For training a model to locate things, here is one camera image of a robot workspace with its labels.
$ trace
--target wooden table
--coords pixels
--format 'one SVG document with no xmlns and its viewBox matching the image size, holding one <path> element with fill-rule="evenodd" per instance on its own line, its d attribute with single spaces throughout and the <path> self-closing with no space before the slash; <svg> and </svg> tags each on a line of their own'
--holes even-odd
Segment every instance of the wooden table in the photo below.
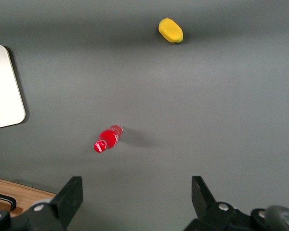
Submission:
<svg viewBox="0 0 289 231">
<path fill-rule="evenodd" d="M 16 209 L 10 211 L 10 204 L 0 200 L 0 210 L 8 210 L 11 213 L 11 217 L 15 217 L 25 212 L 34 202 L 38 200 L 53 198 L 55 196 L 55 194 L 51 192 L 42 191 L 1 179 L 0 194 L 13 197 L 17 201 Z"/>
</svg>

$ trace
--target gray table surface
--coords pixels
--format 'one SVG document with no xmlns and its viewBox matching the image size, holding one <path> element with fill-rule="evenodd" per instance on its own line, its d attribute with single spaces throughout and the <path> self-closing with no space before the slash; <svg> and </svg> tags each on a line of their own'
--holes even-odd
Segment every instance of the gray table surface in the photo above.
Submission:
<svg viewBox="0 0 289 231">
<path fill-rule="evenodd" d="M 193 175 L 245 213 L 289 207 L 289 1 L 1 0 L 0 44 L 27 112 L 0 128 L 0 178 L 82 176 L 69 230 L 181 231 Z M 95 153 L 112 124 L 122 141 Z"/>
</svg>

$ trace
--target red bottle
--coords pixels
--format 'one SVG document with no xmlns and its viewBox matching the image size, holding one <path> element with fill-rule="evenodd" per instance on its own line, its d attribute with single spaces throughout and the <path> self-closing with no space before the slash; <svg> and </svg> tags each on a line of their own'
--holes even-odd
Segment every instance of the red bottle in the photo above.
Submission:
<svg viewBox="0 0 289 231">
<path fill-rule="evenodd" d="M 113 125 L 103 131 L 94 145 L 95 151 L 101 153 L 106 149 L 112 148 L 120 140 L 123 134 L 123 128 L 119 125 Z"/>
</svg>

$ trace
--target black cable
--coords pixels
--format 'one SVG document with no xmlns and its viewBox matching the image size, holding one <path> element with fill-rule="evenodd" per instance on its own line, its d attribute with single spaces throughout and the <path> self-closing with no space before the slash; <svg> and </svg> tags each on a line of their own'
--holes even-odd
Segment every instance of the black cable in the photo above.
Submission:
<svg viewBox="0 0 289 231">
<path fill-rule="evenodd" d="M 270 231 L 289 231 L 289 209 L 286 207 L 273 205 L 265 211 L 265 223 Z"/>
</svg>

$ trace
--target yellow object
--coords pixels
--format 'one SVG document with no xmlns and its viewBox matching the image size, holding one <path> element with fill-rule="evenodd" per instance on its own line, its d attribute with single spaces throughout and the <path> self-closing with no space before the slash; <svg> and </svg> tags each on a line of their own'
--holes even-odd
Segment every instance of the yellow object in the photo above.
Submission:
<svg viewBox="0 0 289 231">
<path fill-rule="evenodd" d="M 160 21 L 158 31 L 168 42 L 182 42 L 183 40 L 182 29 L 169 18 Z"/>
</svg>

